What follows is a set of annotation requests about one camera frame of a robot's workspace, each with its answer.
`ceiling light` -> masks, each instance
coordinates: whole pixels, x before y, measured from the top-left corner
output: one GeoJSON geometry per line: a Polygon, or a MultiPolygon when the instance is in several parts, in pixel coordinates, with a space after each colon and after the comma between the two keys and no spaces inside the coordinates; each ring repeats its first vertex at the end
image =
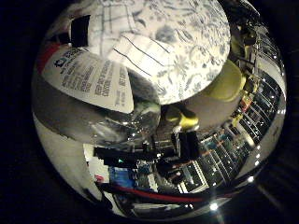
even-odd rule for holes
{"type": "Polygon", "coordinates": [[[250,183],[252,183],[253,180],[254,180],[254,176],[251,175],[251,176],[248,178],[248,181],[249,181],[250,183]]]}
{"type": "Polygon", "coordinates": [[[218,209],[218,205],[216,203],[212,203],[210,206],[209,206],[209,209],[211,211],[216,211],[218,209]]]}

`black background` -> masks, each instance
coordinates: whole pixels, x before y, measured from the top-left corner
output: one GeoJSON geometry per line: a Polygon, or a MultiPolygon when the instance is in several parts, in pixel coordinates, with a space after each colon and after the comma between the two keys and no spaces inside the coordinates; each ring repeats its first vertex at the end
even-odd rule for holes
{"type": "MultiPolygon", "coordinates": [[[[9,1],[1,6],[0,223],[135,223],[80,198],[46,158],[31,119],[30,82],[39,43],[70,1],[9,1]]],[[[270,164],[221,214],[225,223],[299,223],[299,1],[251,1],[281,49],[288,78],[287,118],[270,164]],[[256,185],[279,203],[274,206],[256,185]]],[[[184,223],[218,223],[217,216],[184,223]]]]}

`red stripe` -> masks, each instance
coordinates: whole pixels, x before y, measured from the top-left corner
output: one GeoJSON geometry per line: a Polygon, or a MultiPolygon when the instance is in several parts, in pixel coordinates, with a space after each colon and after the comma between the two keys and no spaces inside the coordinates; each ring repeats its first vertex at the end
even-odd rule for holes
{"type": "Polygon", "coordinates": [[[49,58],[58,50],[59,47],[60,44],[50,43],[41,51],[41,54],[38,55],[36,67],[39,74],[42,73],[49,58]]]}
{"type": "Polygon", "coordinates": [[[174,197],[174,196],[168,196],[168,195],[162,195],[162,194],[153,194],[145,191],[140,191],[136,189],[128,189],[124,187],[117,186],[115,187],[118,190],[130,192],[136,195],[139,195],[141,197],[151,198],[151,199],[157,199],[161,201],[167,201],[167,202],[173,202],[173,203],[200,203],[203,201],[202,198],[182,198],[182,197],[174,197]]]}

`warning label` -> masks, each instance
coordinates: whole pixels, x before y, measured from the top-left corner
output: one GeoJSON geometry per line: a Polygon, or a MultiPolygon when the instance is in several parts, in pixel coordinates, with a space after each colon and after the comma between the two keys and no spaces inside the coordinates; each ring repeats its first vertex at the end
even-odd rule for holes
{"type": "Polygon", "coordinates": [[[42,77],[56,89],[86,103],[122,113],[134,109],[126,68],[90,52],[60,47],[46,62],[42,77]]]}

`plaid pattern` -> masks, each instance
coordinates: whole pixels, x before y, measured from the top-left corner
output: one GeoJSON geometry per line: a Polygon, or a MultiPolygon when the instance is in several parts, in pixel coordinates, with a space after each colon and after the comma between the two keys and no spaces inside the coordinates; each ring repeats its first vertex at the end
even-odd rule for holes
{"type": "Polygon", "coordinates": [[[167,70],[173,55],[171,46],[143,35],[122,34],[108,58],[121,63],[144,78],[157,76],[167,70]]]}
{"type": "Polygon", "coordinates": [[[130,8],[125,4],[102,4],[91,15],[88,30],[90,51],[106,56],[124,32],[136,32],[130,8]]]}

